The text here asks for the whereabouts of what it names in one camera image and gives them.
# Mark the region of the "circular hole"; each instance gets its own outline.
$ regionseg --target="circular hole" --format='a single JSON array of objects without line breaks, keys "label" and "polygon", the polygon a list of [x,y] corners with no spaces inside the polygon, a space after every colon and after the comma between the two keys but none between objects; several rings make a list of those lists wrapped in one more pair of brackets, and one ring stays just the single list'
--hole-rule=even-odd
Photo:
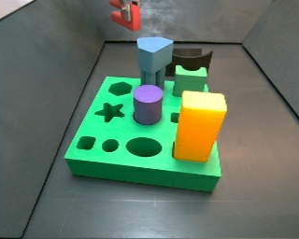
[{"label": "circular hole", "polygon": [[161,152],[160,143],[145,137],[133,138],[125,145],[126,150],[136,156],[152,157]]},{"label": "circular hole", "polygon": [[102,150],[108,153],[113,152],[118,147],[118,142],[114,139],[106,139],[102,142]]}]

